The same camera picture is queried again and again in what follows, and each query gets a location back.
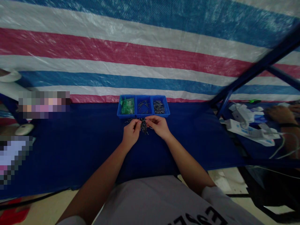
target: gray t-shirt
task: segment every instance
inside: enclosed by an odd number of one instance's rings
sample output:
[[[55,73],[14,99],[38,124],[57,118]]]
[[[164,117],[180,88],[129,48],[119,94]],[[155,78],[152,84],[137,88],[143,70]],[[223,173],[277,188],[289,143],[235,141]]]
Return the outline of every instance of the gray t-shirt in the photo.
[[[218,187],[198,196],[174,176],[131,180],[113,189],[95,225],[103,224],[262,224]],[[86,225],[79,216],[58,225]]]

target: white cord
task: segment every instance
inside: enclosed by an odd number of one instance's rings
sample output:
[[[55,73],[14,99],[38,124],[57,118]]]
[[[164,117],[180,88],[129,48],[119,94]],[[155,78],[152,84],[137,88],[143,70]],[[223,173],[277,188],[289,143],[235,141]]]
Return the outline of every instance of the white cord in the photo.
[[[298,159],[298,150],[300,148],[300,145],[299,145],[299,139],[297,137],[297,135],[295,135],[294,133],[284,133],[284,134],[291,134],[295,140],[296,140],[296,150],[294,152],[296,152],[296,159]]]
[[[291,155],[291,154],[293,154],[295,152],[296,152],[296,159],[298,159],[298,149],[300,147],[299,147],[299,139],[298,139],[298,137],[295,134],[293,134],[293,133],[266,133],[266,134],[279,134],[282,137],[282,144],[281,144],[281,146],[273,153],[273,155],[271,155],[269,157],[269,159],[273,158],[279,152],[279,150],[282,149],[282,147],[284,146],[285,137],[283,136],[283,134],[291,134],[295,138],[295,140],[296,140],[296,149],[294,151],[289,152],[288,154],[285,154],[285,155],[283,155],[281,157],[278,157],[276,159],[282,159],[282,158],[287,157],[287,156],[289,156],[289,155]]]
[[[292,155],[294,152],[297,152],[297,150],[294,150],[294,151],[292,151],[292,152],[289,152],[288,154],[285,154],[285,155],[283,155],[283,156],[280,156],[280,157],[278,157],[278,158],[276,158],[276,159],[281,159],[281,158],[287,157],[287,156],[289,156],[289,155]]]
[[[270,170],[270,169],[267,169],[267,168],[264,168],[264,167],[260,167],[260,166],[248,166],[248,167],[251,168],[251,169],[254,169],[254,168],[266,169],[266,170],[269,170],[269,171],[272,171],[272,172],[275,172],[275,173],[279,173],[281,175],[285,175],[287,177],[291,177],[291,178],[295,178],[295,179],[300,179],[300,177],[293,177],[293,176],[290,176],[290,175],[287,175],[287,174],[284,174],[284,173],[280,173],[280,172],[277,172],[275,170]]]
[[[273,157],[279,152],[280,149],[283,148],[284,143],[285,143],[285,137],[283,136],[282,133],[267,133],[267,134],[279,134],[279,135],[282,137],[282,144],[280,145],[279,148],[277,148],[277,150],[273,153],[273,155],[271,155],[271,156],[269,157],[269,159],[271,159],[271,158],[273,158]]]

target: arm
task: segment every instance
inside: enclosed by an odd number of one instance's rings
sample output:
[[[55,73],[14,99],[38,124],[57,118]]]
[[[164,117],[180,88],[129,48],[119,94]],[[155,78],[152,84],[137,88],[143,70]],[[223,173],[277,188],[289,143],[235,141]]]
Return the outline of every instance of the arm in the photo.
[[[146,117],[147,126],[167,143],[170,152],[179,168],[179,171],[188,187],[198,195],[201,195],[205,187],[213,187],[212,181],[202,166],[185,150],[179,141],[169,131],[165,118],[159,116]]]
[[[57,223],[77,215],[87,225],[92,224],[113,189],[125,156],[138,140],[141,123],[140,120],[133,119],[124,127],[121,144],[80,188]]]
[[[300,112],[300,109],[297,109],[295,106],[291,105],[290,109],[295,112]],[[267,109],[267,113],[271,116],[271,118],[274,121],[278,123],[294,123],[298,125],[297,121],[295,120],[294,114],[290,109],[283,106],[273,106],[272,108]],[[300,141],[300,128],[298,127],[282,127],[281,132],[293,133],[298,137],[298,140]],[[297,145],[295,137],[291,134],[285,134],[284,137],[285,137],[284,147],[286,151],[288,153],[294,151]],[[290,155],[290,158],[295,159],[296,153]]]

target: screw pile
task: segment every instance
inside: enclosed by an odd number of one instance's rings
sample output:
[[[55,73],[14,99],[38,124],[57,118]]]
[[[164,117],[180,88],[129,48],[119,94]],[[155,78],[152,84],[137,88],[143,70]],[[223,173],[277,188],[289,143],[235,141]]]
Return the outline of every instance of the screw pile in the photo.
[[[128,119],[125,123],[130,123],[132,121],[132,119]],[[147,124],[146,124],[146,119],[145,118],[140,118],[140,121],[142,122],[141,124],[141,131],[144,134],[148,134],[147,132]]]
[[[138,109],[140,109],[139,111],[138,111],[138,113],[140,113],[141,112],[141,107],[142,107],[142,105],[145,105],[145,106],[147,106],[147,108],[149,108],[149,103],[147,103],[147,100],[144,100],[144,101],[141,101],[139,104],[138,104]]]
[[[163,103],[161,101],[153,101],[153,106],[154,106],[155,114],[164,114],[165,113],[165,107],[163,106]]]

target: hand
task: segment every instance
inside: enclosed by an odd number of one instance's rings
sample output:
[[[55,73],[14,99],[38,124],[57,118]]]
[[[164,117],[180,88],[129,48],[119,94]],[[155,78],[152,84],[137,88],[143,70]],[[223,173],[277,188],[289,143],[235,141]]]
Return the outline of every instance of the hand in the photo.
[[[297,124],[294,114],[289,108],[284,106],[273,106],[266,109],[271,118],[278,123],[294,123]]]
[[[155,133],[157,133],[157,135],[160,136],[163,140],[172,137],[165,118],[159,116],[148,116],[145,117],[145,119],[147,127],[152,127]]]
[[[128,151],[137,142],[141,130],[141,121],[133,119],[127,126],[124,127],[123,140],[121,145]]]
[[[288,107],[292,112],[300,113],[300,104],[289,105]]]

